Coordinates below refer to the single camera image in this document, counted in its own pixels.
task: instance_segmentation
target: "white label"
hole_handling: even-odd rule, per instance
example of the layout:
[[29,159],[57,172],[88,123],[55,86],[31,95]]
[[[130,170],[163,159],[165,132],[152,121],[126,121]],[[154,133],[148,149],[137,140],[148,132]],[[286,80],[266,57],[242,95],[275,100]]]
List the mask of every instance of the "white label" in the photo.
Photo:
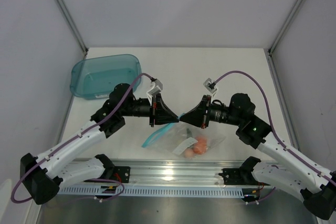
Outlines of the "white label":
[[101,95],[97,95],[96,98],[106,98],[106,97],[109,97],[108,94],[101,94]]
[[173,153],[176,155],[181,155],[188,147],[192,146],[195,143],[197,143],[197,140],[193,137],[189,137],[181,144],[179,144],[178,147],[173,150]]

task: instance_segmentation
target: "white connector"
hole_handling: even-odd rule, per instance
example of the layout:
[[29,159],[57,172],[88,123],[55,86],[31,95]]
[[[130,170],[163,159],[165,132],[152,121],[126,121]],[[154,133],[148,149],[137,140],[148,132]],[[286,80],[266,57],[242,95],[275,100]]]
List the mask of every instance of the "white connector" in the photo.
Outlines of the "white connector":
[[214,88],[210,88],[210,85],[214,83],[210,78],[206,79],[205,82],[203,83],[203,86],[210,92],[211,94],[211,101],[214,100],[215,95],[218,91],[218,87],[215,85]]
[[163,90],[163,84],[161,83],[161,81],[159,81],[158,79],[152,81],[151,89],[146,93],[150,105],[152,105],[153,96],[159,94],[162,90]]

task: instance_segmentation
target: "teal plastic container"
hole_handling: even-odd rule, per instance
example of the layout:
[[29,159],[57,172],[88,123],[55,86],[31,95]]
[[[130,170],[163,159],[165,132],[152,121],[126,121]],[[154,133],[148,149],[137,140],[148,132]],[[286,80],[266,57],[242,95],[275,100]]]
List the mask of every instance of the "teal plastic container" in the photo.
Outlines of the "teal plastic container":
[[114,55],[78,62],[71,71],[70,91],[87,100],[107,98],[120,83],[131,84],[141,74],[139,60],[134,55]]

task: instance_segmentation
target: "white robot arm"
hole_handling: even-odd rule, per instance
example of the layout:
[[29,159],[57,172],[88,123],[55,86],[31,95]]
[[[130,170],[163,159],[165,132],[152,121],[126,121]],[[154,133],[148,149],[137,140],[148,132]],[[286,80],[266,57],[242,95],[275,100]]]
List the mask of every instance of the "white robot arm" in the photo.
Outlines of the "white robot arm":
[[68,140],[35,157],[30,153],[23,156],[20,166],[21,180],[12,192],[12,201],[26,201],[14,198],[20,182],[39,205],[51,200],[60,189],[78,182],[95,178],[113,179],[115,166],[104,154],[85,163],[69,163],[89,147],[106,140],[121,129],[125,125],[124,116],[149,117],[151,126],[178,122],[177,115],[162,100],[161,82],[153,78],[151,80],[153,84],[147,93],[148,98],[136,100],[132,85],[119,84],[102,108]]
[[[217,92],[216,82],[211,83],[208,79],[206,88]],[[241,141],[269,155],[287,169],[279,170],[249,157],[239,169],[241,181],[247,185],[263,182],[276,186],[303,201],[305,207],[317,217],[328,220],[336,209],[336,173],[286,145],[276,135],[272,124],[254,115],[255,105],[247,94],[233,95],[229,106],[212,99],[213,95],[204,95],[194,109],[180,117],[180,121],[203,129],[208,127],[210,121],[238,126],[236,135]],[[224,173],[220,175],[224,181],[228,176]]]

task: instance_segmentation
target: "orange object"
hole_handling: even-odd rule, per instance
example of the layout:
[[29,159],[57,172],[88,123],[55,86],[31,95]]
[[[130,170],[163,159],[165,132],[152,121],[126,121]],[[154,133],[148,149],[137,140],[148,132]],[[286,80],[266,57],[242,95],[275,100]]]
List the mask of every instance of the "orange object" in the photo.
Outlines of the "orange object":
[[206,144],[208,142],[208,139],[202,135],[195,137],[195,139],[202,144]]
[[202,155],[202,154],[206,153],[206,147],[207,147],[206,143],[198,142],[198,143],[194,144],[193,151],[196,154]]
[[185,149],[183,154],[185,158],[193,158],[195,156],[194,151],[190,148]]

